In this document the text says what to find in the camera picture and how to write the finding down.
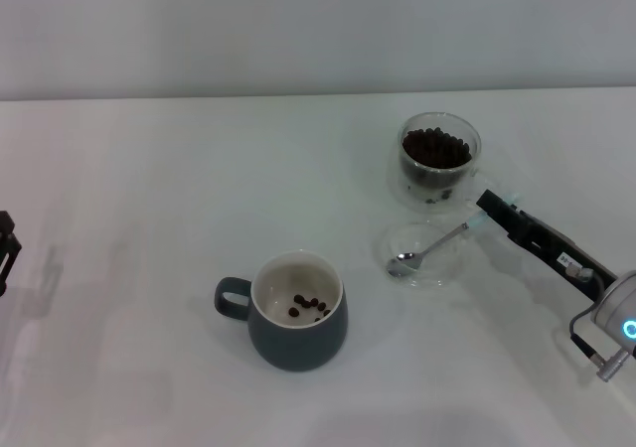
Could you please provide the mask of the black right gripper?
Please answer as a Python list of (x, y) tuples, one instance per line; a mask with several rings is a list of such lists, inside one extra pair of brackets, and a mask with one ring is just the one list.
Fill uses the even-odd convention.
[(617, 275), (585, 253), (562, 233), (535, 218), (530, 218), (528, 222), (528, 219), (517, 210), (514, 202), (506, 201), (491, 190), (485, 190), (479, 197), (477, 206), (506, 232), (513, 243), (519, 247), (527, 247), (528, 252), (591, 301), (598, 298), (596, 282), (581, 281), (567, 275), (565, 272), (571, 265), (579, 270), (590, 269), (601, 278), (605, 287), (609, 287), (617, 280)]

